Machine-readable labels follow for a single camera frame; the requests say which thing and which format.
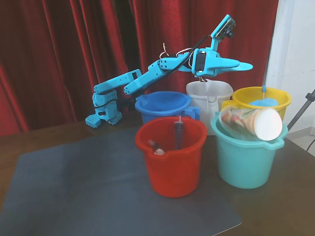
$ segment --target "table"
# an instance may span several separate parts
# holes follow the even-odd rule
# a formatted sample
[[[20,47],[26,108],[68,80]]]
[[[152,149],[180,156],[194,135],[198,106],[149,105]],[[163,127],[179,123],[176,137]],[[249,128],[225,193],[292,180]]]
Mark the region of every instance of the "table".
[[[21,154],[141,124],[140,114],[131,112],[119,124],[104,123],[98,129],[91,129],[82,121],[0,137],[0,207]],[[225,183],[219,177],[214,136],[208,136],[203,151],[211,159],[209,171],[215,185],[243,220],[240,226],[220,235],[315,235],[314,156],[286,139],[284,148],[276,154],[268,182],[260,188],[244,190]]]

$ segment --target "yellow bucket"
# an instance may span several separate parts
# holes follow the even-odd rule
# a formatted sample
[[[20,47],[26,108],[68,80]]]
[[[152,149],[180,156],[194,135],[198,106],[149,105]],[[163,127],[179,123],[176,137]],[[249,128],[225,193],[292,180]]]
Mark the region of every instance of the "yellow bucket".
[[[272,108],[279,113],[283,120],[286,107],[291,103],[290,94],[279,89],[267,88],[265,96],[278,101],[279,105]],[[233,100],[224,101],[222,103],[222,108],[228,105],[234,105],[240,109],[261,109],[261,107],[253,106],[249,103],[262,99],[262,87],[241,88],[233,93],[232,99]]]

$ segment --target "white bucket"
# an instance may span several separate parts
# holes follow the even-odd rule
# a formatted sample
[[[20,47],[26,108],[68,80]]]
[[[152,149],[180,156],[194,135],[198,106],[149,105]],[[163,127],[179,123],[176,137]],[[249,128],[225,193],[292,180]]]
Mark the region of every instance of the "white bucket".
[[[200,121],[206,125],[208,135],[214,135],[210,121],[221,110],[222,102],[232,96],[231,85],[223,81],[194,81],[186,85],[186,93],[191,97],[190,105],[200,108]]]

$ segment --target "blue robotic arm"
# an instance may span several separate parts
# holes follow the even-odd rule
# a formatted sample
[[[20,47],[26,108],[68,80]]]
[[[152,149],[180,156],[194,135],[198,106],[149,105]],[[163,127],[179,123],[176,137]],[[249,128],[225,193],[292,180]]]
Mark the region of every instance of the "blue robotic arm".
[[[164,57],[149,65],[148,71],[144,74],[137,69],[96,85],[93,94],[95,114],[86,118],[86,124],[96,128],[101,120],[116,124],[122,118],[121,112],[117,109],[117,92],[114,90],[120,86],[125,86],[126,95],[133,95],[130,101],[134,104],[135,98],[148,86],[176,70],[191,72],[195,77],[215,77],[228,71],[252,69],[251,64],[221,58],[217,53],[219,42],[226,36],[231,38],[234,35],[232,31],[234,27],[235,21],[226,15],[211,34],[211,47],[193,48],[190,52]]]

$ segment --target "bucket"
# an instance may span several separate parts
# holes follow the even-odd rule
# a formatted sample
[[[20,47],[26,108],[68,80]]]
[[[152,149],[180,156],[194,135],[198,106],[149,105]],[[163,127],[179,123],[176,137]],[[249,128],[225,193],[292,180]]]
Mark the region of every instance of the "bucket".
[[[207,138],[206,126],[197,120],[182,118],[183,149],[174,150],[174,122],[177,117],[154,119],[137,132],[135,143],[143,151],[152,188],[159,194],[178,198],[194,191],[199,183],[201,149]],[[166,151],[154,154],[148,140],[156,141]]]
[[[272,108],[279,113],[283,120],[286,107],[291,103],[290,94],[279,89],[267,88],[265,95],[268,98],[273,98],[278,101],[279,105]],[[228,105],[235,105],[240,109],[259,109],[261,107],[253,106],[249,103],[262,99],[262,96],[262,87],[241,88],[233,93],[233,100],[224,101],[222,103],[222,108]]]
[[[200,119],[200,109],[190,106],[191,98],[180,92],[159,91],[136,98],[135,108],[141,112],[143,123],[155,118],[170,116],[190,116]]]
[[[287,126],[272,141],[242,141],[231,138],[219,121],[219,114],[211,120],[217,136],[218,169],[221,178],[238,188],[258,188],[269,177],[276,150],[284,146]]]
[[[208,135],[213,135],[210,121],[221,110],[222,102],[232,96],[232,87],[223,81],[195,81],[186,85],[186,93],[191,97],[191,105],[200,108],[200,121],[206,125]]]

